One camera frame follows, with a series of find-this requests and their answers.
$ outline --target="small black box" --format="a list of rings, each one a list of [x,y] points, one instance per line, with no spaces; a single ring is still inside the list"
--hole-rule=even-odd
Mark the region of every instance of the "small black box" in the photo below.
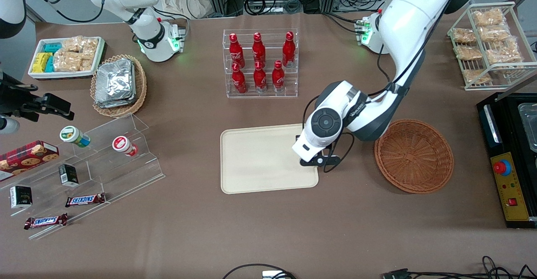
[[[11,208],[29,208],[32,205],[32,189],[23,185],[14,185],[9,189]]]
[[[75,167],[69,166],[68,164],[63,164],[59,167],[59,170],[62,185],[67,187],[78,186],[78,177],[76,176]]]

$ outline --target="white container with green lid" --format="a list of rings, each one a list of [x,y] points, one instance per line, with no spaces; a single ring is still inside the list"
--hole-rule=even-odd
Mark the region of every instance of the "white container with green lid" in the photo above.
[[[60,138],[66,143],[74,143],[84,148],[90,144],[90,137],[75,126],[67,126],[60,131]]]

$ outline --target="yellow snack box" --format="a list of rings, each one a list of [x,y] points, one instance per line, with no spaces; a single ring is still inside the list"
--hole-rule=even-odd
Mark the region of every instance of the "yellow snack box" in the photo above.
[[[35,73],[44,73],[48,58],[50,57],[52,57],[52,53],[38,53],[32,65],[32,71]]]

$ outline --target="snickers bar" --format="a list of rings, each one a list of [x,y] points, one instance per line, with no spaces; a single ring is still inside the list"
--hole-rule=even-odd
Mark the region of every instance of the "snickers bar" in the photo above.
[[[49,226],[49,225],[66,225],[67,213],[60,216],[45,217],[45,218],[28,218],[24,224],[24,229],[35,229],[36,227]]]
[[[105,201],[106,201],[105,193],[79,196],[79,197],[67,197],[67,203],[65,204],[65,207],[69,208],[71,205],[103,203]]]

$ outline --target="white container with red lid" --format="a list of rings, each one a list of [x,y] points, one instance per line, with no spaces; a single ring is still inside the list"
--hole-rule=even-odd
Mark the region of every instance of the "white container with red lid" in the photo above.
[[[138,153],[138,147],[136,144],[131,143],[127,137],[116,137],[112,142],[112,147],[115,151],[123,153],[127,156],[134,156]]]

